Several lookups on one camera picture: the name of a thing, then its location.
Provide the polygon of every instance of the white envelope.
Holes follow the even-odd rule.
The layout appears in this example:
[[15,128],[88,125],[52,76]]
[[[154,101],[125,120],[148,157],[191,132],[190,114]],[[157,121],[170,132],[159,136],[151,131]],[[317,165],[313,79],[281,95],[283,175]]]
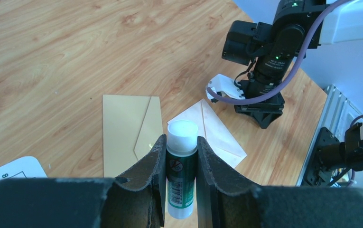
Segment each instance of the white envelope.
[[198,135],[206,138],[212,150],[235,168],[247,154],[222,123],[216,113],[202,99],[168,122],[190,120],[198,125]]

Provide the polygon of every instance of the wood grain surface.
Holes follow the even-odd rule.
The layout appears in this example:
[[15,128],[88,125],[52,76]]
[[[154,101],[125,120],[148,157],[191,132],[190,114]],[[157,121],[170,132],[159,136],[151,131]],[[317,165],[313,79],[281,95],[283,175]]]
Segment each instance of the wood grain surface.
[[[160,96],[163,126],[208,81],[244,66],[221,59],[230,0],[0,0],[0,166],[36,157],[49,177],[101,177],[102,95]],[[294,185],[326,95],[302,71],[268,129],[211,104],[247,152],[236,168],[263,185]],[[196,210],[168,227],[196,227]]]

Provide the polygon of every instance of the white wall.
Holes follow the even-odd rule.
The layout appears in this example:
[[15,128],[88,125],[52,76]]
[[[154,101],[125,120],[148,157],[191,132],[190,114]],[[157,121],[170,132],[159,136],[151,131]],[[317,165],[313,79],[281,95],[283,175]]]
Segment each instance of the white wall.
[[[255,22],[271,24],[279,0],[234,0]],[[363,113],[363,40],[307,51],[302,69],[321,87],[334,84]],[[363,188],[363,171],[356,173]]]

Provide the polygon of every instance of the cable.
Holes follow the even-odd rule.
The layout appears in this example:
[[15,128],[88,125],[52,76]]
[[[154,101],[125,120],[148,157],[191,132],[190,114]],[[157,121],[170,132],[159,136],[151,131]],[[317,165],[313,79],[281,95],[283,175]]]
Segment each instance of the cable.
[[303,62],[304,55],[306,54],[307,48],[310,45],[311,39],[313,38],[315,32],[317,31],[318,27],[321,25],[321,23],[325,19],[325,17],[330,12],[334,11],[337,7],[343,5],[343,4],[347,3],[347,2],[350,2],[350,1],[352,1],[352,0],[337,0],[336,2],[329,5],[324,11],[322,11],[322,13],[314,21],[311,28],[308,30],[307,36],[303,41],[303,45],[300,48],[300,52],[298,54],[298,57],[297,57],[297,60],[296,60],[295,64],[292,67],[292,70],[289,72],[288,76],[286,76],[286,79],[281,84],[279,84],[275,89],[271,90],[270,92],[268,92],[268,93],[266,93],[264,95],[254,97],[254,98],[250,98],[250,99],[244,99],[244,100],[237,100],[237,99],[232,99],[232,98],[228,98],[228,97],[219,96],[214,91],[212,91],[212,89],[209,88],[209,87],[206,90],[208,91],[208,93],[212,97],[214,97],[218,101],[226,102],[226,103],[233,104],[233,105],[256,104],[256,103],[263,102],[263,101],[265,101],[267,99],[270,99],[271,97],[275,96],[283,88],[285,88],[288,85],[289,82],[291,82],[291,80],[293,79],[293,77],[297,73],[298,69],[300,68],[301,63]]
[[350,168],[346,168],[342,171],[342,173],[340,173],[339,175],[337,175],[336,177],[334,177],[332,179],[331,182],[329,182],[326,186],[327,187],[331,187],[333,184],[335,184],[339,179],[341,179],[345,174],[347,174],[347,172],[349,172]]
[[356,117],[351,123],[350,123],[350,126],[349,126],[349,128],[351,128],[351,127],[353,127],[353,125],[358,121],[358,120],[360,120],[360,119],[362,119],[363,118],[363,115],[360,115],[360,116],[358,116],[358,117]]
[[254,64],[257,62],[257,60],[256,59],[254,59],[254,60],[252,60],[251,61],[251,63],[250,63],[250,65],[248,66],[248,68],[247,68],[247,70],[245,70],[245,71],[243,71],[243,72],[241,72],[235,79],[234,79],[234,85],[237,87],[237,88],[240,88],[240,86],[241,86],[241,83],[240,83],[240,85],[236,82],[236,80],[239,78],[239,77],[241,77],[241,76],[243,76],[243,75],[245,75],[246,73],[248,73],[250,70],[251,70],[251,68],[254,66]]
[[[358,117],[356,117],[351,123],[349,128],[351,128],[358,120],[362,119],[363,115],[360,115]],[[354,184],[354,176],[356,175],[356,171],[352,170],[352,176],[349,180],[349,184],[346,187],[351,187]]]

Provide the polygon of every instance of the paper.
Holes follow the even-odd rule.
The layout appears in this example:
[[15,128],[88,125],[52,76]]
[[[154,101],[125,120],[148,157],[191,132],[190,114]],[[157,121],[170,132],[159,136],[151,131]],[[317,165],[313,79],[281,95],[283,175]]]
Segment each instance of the paper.
[[159,97],[103,95],[104,177],[126,171],[162,134]]
[[198,135],[206,138],[213,151],[235,168],[247,154],[222,123],[209,104],[200,100],[168,122],[190,120],[198,125]]
[[46,178],[39,161],[32,156],[25,156],[0,167],[0,180],[6,178]]

